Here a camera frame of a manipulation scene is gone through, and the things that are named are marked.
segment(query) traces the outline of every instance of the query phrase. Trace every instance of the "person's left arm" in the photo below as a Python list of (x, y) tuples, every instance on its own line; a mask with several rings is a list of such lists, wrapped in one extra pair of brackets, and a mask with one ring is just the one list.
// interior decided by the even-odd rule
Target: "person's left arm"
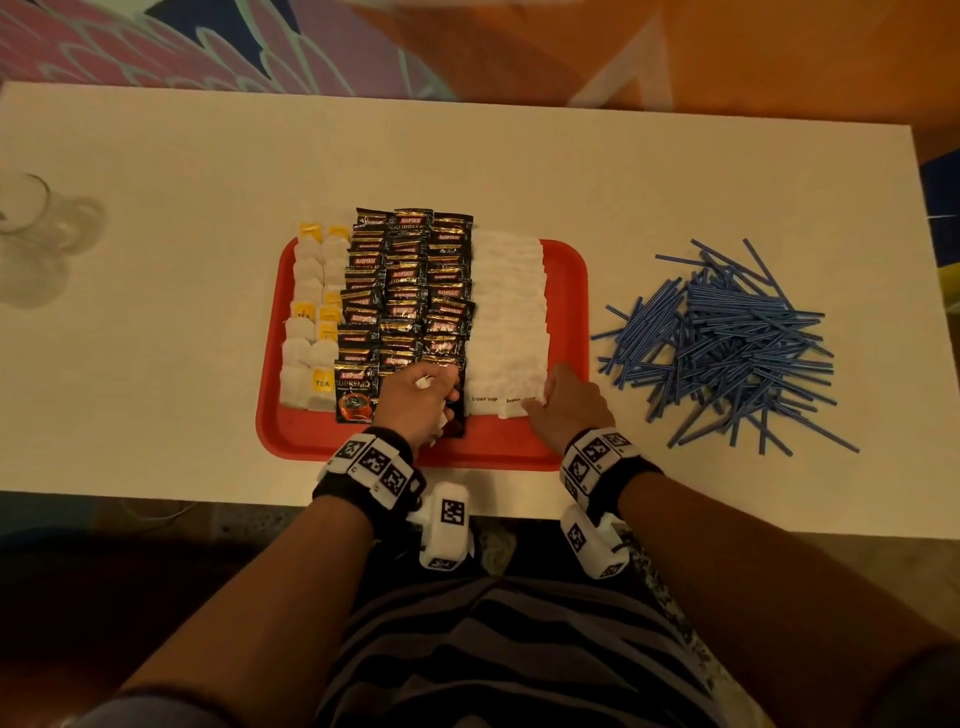
[[(434, 377), (426, 389), (416, 385), (423, 376)], [(385, 378), (374, 425), (390, 430), (386, 434), (398, 445), (409, 445), (404, 449), (411, 462), (417, 449), (438, 435), (444, 398), (457, 397), (456, 378), (456, 367), (426, 362)], [(336, 495), (319, 495), (121, 692), (196, 696), (250, 728), (307, 725), (336, 656), (374, 524), (379, 528), (385, 515), (392, 522), (405, 515), (376, 513), (381, 506), (363, 486), (342, 479), (326, 490), (322, 482), (321, 494)]]

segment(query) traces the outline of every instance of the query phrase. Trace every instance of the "white device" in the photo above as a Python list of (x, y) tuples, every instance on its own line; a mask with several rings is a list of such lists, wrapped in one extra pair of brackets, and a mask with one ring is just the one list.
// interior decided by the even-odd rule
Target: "white device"
[(425, 569), (453, 571), (473, 553), (469, 492), (463, 485), (437, 483), (407, 521), (423, 527), (420, 564)]
[(604, 514), (600, 525), (594, 526), (584, 509), (571, 503), (560, 516), (560, 528), (591, 579), (616, 576), (630, 563), (630, 551), (613, 529), (611, 514)]

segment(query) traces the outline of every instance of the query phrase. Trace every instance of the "tabletop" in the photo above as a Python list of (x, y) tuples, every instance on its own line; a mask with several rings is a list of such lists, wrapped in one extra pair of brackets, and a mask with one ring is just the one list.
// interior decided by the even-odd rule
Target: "tabletop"
[[(592, 330), (668, 277), (691, 237), (749, 237), (836, 353), (796, 452), (666, 441), (645, 396), (595, 375), (670, 475), (798, 531), (960, 538), (960, 396), (906, 127), (586, 109), (5, 84), (0, 162), (107, 214), (64, 291), (0, 304), (0, 488), (305, 504), (317, 463), (280, 460), (253, 414), (276, 264), (324, 206), (465, 210), (563, 240)], [(607, 351), (596, 342), (592, 355)], [(555, 473), (439, 471), (477, 514), (557, 518)]]

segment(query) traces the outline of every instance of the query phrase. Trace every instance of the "row of coffee sachets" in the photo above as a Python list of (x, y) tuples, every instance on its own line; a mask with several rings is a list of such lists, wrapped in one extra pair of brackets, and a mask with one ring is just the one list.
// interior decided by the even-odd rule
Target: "row of coffee sachets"
[(357, 208), (334, 365), (338, 421), (369, 423), (380, 380), (425, 359), (460, 370), (444, 436), (463, 436), (472, 227), (473, 217), (459, 213)]

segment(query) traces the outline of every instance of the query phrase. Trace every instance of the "hand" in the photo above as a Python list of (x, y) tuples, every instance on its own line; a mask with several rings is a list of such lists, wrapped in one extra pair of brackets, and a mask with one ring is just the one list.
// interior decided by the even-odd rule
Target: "hand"
[(566, 364), (557, 364), (543, 388), (546, 406), (537, 400), (520, 405), (530, 416), (530, 426), (550, 449), (563, 455), (581, 430), (613, 427), (616, 421), (600, 394), (600, 387), (583, 382)]
[[(426, 389), (420, 389), (417, 381), (425, 376), (433, 380)], [(373, 424), (396, 432), (410, 443), (416, 456), (421, 446), (432, 443), (442, 434), (440, 414), (443, 412), (448, 421), (453, 419), (453, 412), (444, 408), (444, 400), (460, 398), (454, 389), (457, 377), (455, 364), (441, 367), (428, 361), (418, 361), (385, 376)]]

